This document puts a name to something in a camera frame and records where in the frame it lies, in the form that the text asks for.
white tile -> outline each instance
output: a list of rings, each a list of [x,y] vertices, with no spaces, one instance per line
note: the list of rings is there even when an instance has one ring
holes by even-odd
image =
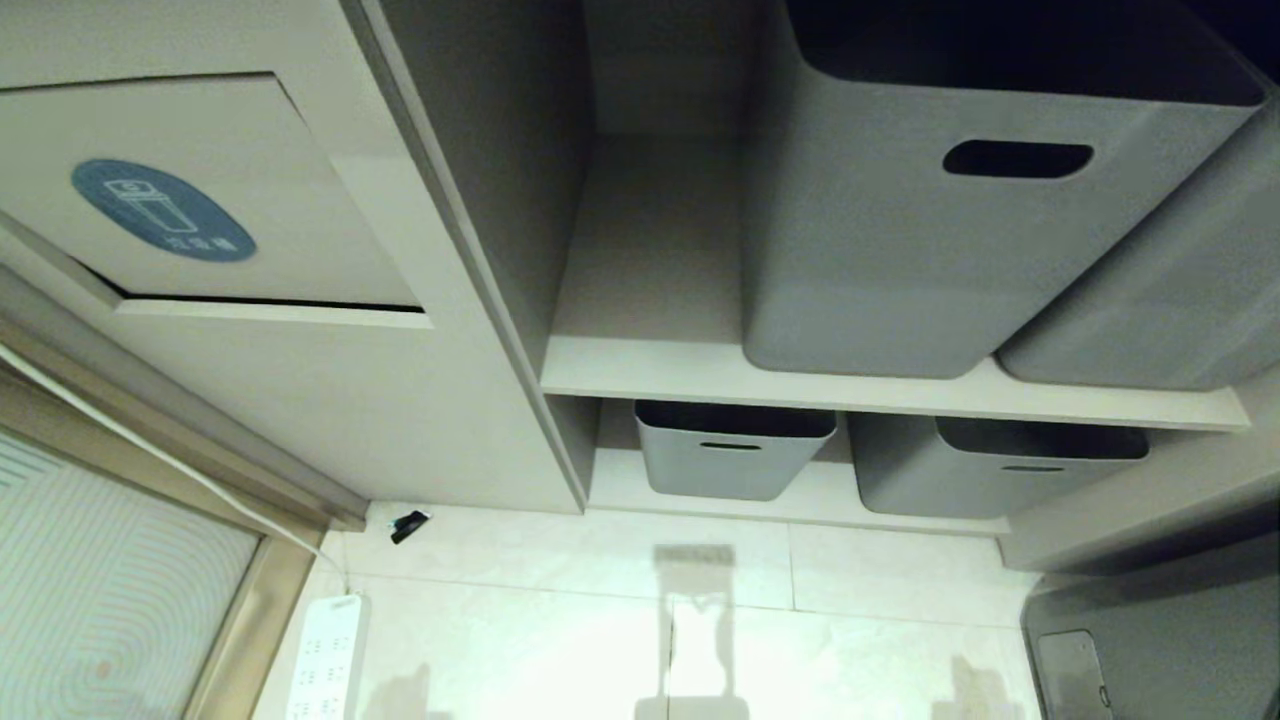
[[[353,577],[371,601],[358,698],[367,720],[660,720],[669,618],[657,602]],[[300,602],[339,592],[315,573]],[[289,628],[255,717],[283,716]],[[637,708],[644,711],[637,715]]]
[[[1018,630],[718,610],[675,609],[671,720],[1039,717]]]
[[[796,609],[1018,628],[1037,573],[991,538],[791,525]]]
[[[705,551],[731,556],[735,602],[791,607],[782,524],[599,510],[552,515],[434,507],[424,528],[392,544],[387,523],[415,507],[420,506],[375,502],[370,507],[369,532],[344,538],[352,571],[657,598],[664,591],[663,569],[682,564],[655,557]],[[696,559],[691,562],[701,565]]]

white cable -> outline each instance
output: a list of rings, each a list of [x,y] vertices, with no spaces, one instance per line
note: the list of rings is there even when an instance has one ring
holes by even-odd
[[[283,538],[288,539],[293,544],[296,544],[296,546],[306,550],[307,552],[310,552],[311,555],[315,555],[320,560],[324,560],[329,565],[333,565],[333,569],[342,578],[342,584],[346,588],[346,593],[347,594],[351,593],[351,583],[347,579],[347,571],[340,565],[338,565],[338,562],[335,562],[333,557],[329,557],[328,555],[325,555],[324,551],[321,551],[319,547],[315,547],[314,544],[311,544],[311,543],[306,542],[305,539],[300,538],[298,536],[293,534],[287,528],[282,527],[280,524],[278,524],[276,521],[271,520],[270,518],[265,518],[265,516],[260,515],[259,512],[255,512],[253,510],[250,510],[243,502],[241,502],[239,500],[237,500],[236,496],[233,496],[232,493],[227,492],[227,489],[224,489],[221,486],[219,486],[216,480],[214,480],[209,475],[205,475],[204,473],[201,473],[200,470],[192,468],[191,465],[187,465],[182,460],[178,460],[173,455],[169,455],[168,452],[165,452],[164,450],[156,447],[155,445],[151,445],[150,441],[147,441],[142,436],[137,434],[136,432],[131,430],[129,428],[122,425],[120,423],[116,423],[114,419],[111,419],[111,416],[109,416],[108,414],[102,413],[97,407],[93,407],[87,401],[84,401],[83,398],[81,398],[78,395],[76,395],[74,392],[72,392],[70,389],[68,389],[65,386],[63,386],[61,383],[59,383],[54,378],[50,378],[49,375],[46,375],[40,368],[36,368],[31,363],[27,363],[20,355],[18,355],[13,350],[10,350],[9,346],[5,345],[5,343],[3,343],[3,342],[0,342],[0,357],[3,357],[5,363],[13,365],[14,369],[17,369],[19,373],[22,373],[23,375],[27,375],[28,378],[31,378],[32,380],[35,380],[37,384],[40,384],[40,387],[42,387],[42,388],[47,389],[49,392],[56,395],[58,397],[63,398],[64,401],[67,401],[68,404],[70,404],[73,407],[76,407],[77,410],[79,410],[83,414],[88,415],[90,418],[92,418],[93,420],[96,420],[97,423],[100,423],[101,425],[104,425],[105,428],[108,428],[109,430],[111,430],[115,434],[123,437],[124,439],[132,442],[133,445],[141,447],[142,450],[150,452],[151,455],[156,456],[159,460],[161,460],[166,465],[174,468],[179,473],[182,473],[182,474],[189,477],[191,479],[196,480],[197,483],[205,486],[206,488],[209,488],[209,492],[211,492],[211,493],[216,495],[218,497],[220,497],[223,500],[223,502],[225,502],[227,505],[230,505],[232,507],[234,507],[238,512],[241,512],[246,518],[251,518],[255,521],[257,521],[257,523],[260,523],[260,524],[262,524],[262,525],[265,525],[265,527],[275,530]]]

blue oval sticker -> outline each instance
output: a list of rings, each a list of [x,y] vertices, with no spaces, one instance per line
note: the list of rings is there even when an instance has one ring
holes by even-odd
[[[257,251],[225,210],[169,173],[123,160],[87,160],[72,172],[72,186],[115,224],[174,255],[236,263]]]

white power strip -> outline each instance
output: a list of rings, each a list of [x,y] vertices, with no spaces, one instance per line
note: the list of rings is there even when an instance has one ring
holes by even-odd
[[[307,607],[288,720],[355,720],[367,625],[365,596],[325,597]]]

